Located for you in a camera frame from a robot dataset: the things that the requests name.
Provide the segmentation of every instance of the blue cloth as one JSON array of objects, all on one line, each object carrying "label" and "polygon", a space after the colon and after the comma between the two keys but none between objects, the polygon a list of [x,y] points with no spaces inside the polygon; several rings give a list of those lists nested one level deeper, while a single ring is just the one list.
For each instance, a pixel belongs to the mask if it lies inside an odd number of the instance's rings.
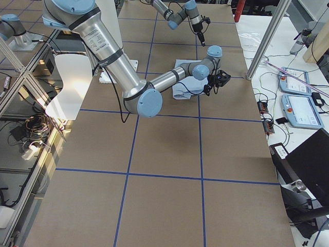
[{"label": "blue cloth", "polygon": [[[181,60],[177,59],[175,67],[180,66],[182,63],[193,63],[200,62],[200,60]],[[208,83],[207,78],[199,81],[195,79],[193,76],[188,76],[180,81],[184,84],[187,89],[193,94],[199,94],[203,91],[204,85]],[[177,83],[172,86],[173,89],[173,98],[174,99],[190,99],[192,94],[188,92],[188,90],[181,83]]]}]

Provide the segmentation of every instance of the table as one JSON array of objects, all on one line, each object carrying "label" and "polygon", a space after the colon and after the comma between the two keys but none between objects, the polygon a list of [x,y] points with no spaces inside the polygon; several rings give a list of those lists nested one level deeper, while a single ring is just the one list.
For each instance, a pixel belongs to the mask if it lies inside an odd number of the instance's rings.
[{"label": "table", "polygon": [[[240,21],[236,24],[236,28],[239,33],[252,34],[254,37],[262,38],[270,20],[271,17],[267,17],[267,16],[243,15],[241,16]],[[296,57],[293,55],[287,56],[293,44],[295,43],[293,39],[294,37],[296,37],[297,34],[298,33],[295,30],[290,19],[288,17],[284,17],[265,55],[269,56],[270,63],[276,65],[277,67],[289,66],[291,68],[312,71],[308,73],[311,84],[328,85],[325,77],[323,76],[322,72],[318,69],[317,65],[304,62],[302,56],[306,52],[306,48],[303,48]],[[240,41],[242,46],[245,47],[244,56],[246,58],[247,66],[249,66],[251,63],[250,58],[253,58],[255,52],[250,51],[251,50],[250,47],[248,48],[247,46],[245,46],[250,44],[248,43],[247,39],[240,38]],[[276,71],[275,69],[273,69],[268,65],[260,65],[252,79],[252,85],[255,89],[254,90],[255,93],[258,93],[260,90],[261,93],[266,94],[269,98],[275,98],[273,93],[266,91],[263,88],[269,89],[274,92],[278,91],[277,102],[275,103],[274,100],[271,100],[269,101],[268,104],[268,109],[270,111],[270,114],[274,116],[274,119],[285,116],[281,106],[281,96],[283,95],[283,93],[280,90],[277,90],[278,89],[278,76],[276,75],[277,73],[278,71]],[[261,80],[262,80],[263,88],[261,88],[260,76],[262,76]],[[328,88],[321,88],[321,89],[327,93],[329,92]],[[324,123],[325,129],[328,131],[329,117],[322,114],[321,119]],[[293,151],[296,147],[298,147],[301,143],[303,143],[306,139],[308,139],[312,134],[316,132],[316,130],[293,128],[290,126],[290,124],[287,124],[287,127],[289,132],[291,133],[290,140],[286,145],[286,149],[289,152]],[[275,130],[275,134],[269,136],[268,139],[269,145],[283,142],[285,139],[285,134],[283,133],[282,130],[280,130],[277,126],[274,126],[274,130]],[[305,239],[301,236],[301,234],[295,227],[292,227],[291,230],[294,234],[294,240],[296,246],[299,246],[305,241]],[[315,236],[316,234],[312,236],[309,244],[313,243]],[[325,231],[321,233],[320,238],[317,242],[317,246],[326,246],[326,243],[328,242],[329,242],[329,232]]]},{"label": "table", "polygon": [[[112,86],[95,78],[25,246],[294,245],[231,9],[198,8],[231,81],[188,101],[167,90],[158,116],[122,124]],[[187,22],[170,31],[140,2],[125,2],[119,24],[148,80],[206,54]]]}]

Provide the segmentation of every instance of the blue tablet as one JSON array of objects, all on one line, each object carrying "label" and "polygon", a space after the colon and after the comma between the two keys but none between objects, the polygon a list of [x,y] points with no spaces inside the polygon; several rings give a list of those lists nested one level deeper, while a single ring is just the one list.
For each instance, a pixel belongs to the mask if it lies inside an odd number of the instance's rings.
[{"label": "blue tablet", "polygon": [[[296,69],[296,68],[287,68],[287,67],[282,67],[282,70],[287,71],[287,73],[305,81],[307,84],[309,84],[309,78],[308,78],[308,73],[307,71],[301,70],[301,69]],[[284,93],[290,93],[290,94],[300,94],[300,95],[311,95],[310,88],[308,88],[306,85],[303,83],[299,82],[298,80],[286,76],[282,72],[279,73],[279,85],[281,91]]]},{"label": "blue tablet", "polygon": [[283,111],[293,127],[315,130],[324,128],[311,96],[284,94],[281,103]]}]

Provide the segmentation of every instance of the white table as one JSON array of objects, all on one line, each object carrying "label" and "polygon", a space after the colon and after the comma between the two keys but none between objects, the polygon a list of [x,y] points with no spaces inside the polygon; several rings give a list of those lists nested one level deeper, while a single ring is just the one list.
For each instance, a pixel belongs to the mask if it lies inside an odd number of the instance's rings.
[{"label": "white table", "polygon": [[[245,33],[245,34],[252,34],[253,37],[258,36],[258,38],[262,38],[264,36],[264,33],[267,29],[267,26],[271,20],[271,17],[268,16],[250,16],[250,15],[242,15],[240,18],[240,21],[236,23],[236,28],[239,32]],[[288,55],[290,49],[292,48],[295,41],[293,40],[294,37],[298,34],[298,32],[295,30],[293,24],[291,23],[290,19],[288,17],[284,17],[282,22],[280,23],[278,30],[276,34],[274,35],[271,44],[269,45],[265,55],[266,56],[276,56],[276,55]],[[241,44],[244,48],[244,56],[246,58],[247,67],[251,64],[251,59],[255,55],[255,51],[252,50],[252,47],[248,47],[247,45],[251,44],[248,40],[240,37]],[[269,57],[269,62],[274,64],[277,67],[291,67],[291,68],[297,68],[302,69],[306,71],[312,71],[315,69],[318,69],[318,66],[316,64],[311,63],[305,63],[302,56],[306,52],[306,48],[303,48],[296,58],[295,56],[278,56],[278,57]],[[270,114],[274,116],[274,119],[285,117],[284,112],[282,110],[281,106],[281,96],[283,93],[278,88],[278,76],[276,75],[278,73],[277,70],[275,70],[273,67],[265,64],[261,64],[259,68],[257,69],[253,79],[252,79],[252,85],[255,89],[254,92],[266,94],[269,99],[275,98],[275,95],[269,91],[266,91],[261,88],[260,83],[260,76],[262,76],[262,86],[266,89],[269,89],[271,91],[276,92],[277,91],[277,99],[276,102],[274,100],[270,100],[268,102],[268,109]],[[309,73],[309,80],[311,84],[316,85],[328,85],[325,77],[323,76],[322,72],[318,69],[316,71]],[[323,91],[329,93],[329,88],[321,88]],[[324,100],[326,100],[327,103],[329,103],[329,99],[323,97]],[[324,110],[329,111],[329,107],[324,106]],[[324,123],[325,129],[329,130],[329,116],[325,116],[326,114],[321,114],[321,119]],[[290,135],[289,143],[286,146],[286,149],[291,152],[293,151],[297,146],[299,146],[302,142],[304,142],[306,139],[308,139],[313,133],[316,132],[316,130],[309,130],[309,129],[297,129],[293,128],[289,123],[286,123],[286,126],[288,127]],[[285,134],[282,130],[280,130],[277,126],[274,126],[275,134],[272,134],[268,138],[268,144],[272,145],[275,143],[284,142],[285,140]],[[300,247],[301,244],[305,241],[305,238],[301,236],[299,231],[292,227],[291,231],[293,232],[294,240],[296,246]],[[316,234],[313,234],[311,240],[308,243],[308,246],[312,246]],[[329,231],[323,231],[319,239],[317,241],[316,247],[325,247],[328,246],[327,243],[329,243]]]}]

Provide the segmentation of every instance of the brown table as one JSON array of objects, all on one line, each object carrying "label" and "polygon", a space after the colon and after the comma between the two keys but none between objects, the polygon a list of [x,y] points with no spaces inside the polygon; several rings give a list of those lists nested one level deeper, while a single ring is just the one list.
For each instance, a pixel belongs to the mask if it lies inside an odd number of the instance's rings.
[{"label": "brown table", "polygon": [[[25,246],[294,246],[230,7],[198,9],[231,81],[191,100],[167,90],[159,116],[122,124],[112,86],[95,79]],[[140,2],[119,24],[141,77],[206,54],[187,22],[171,31]]]}]

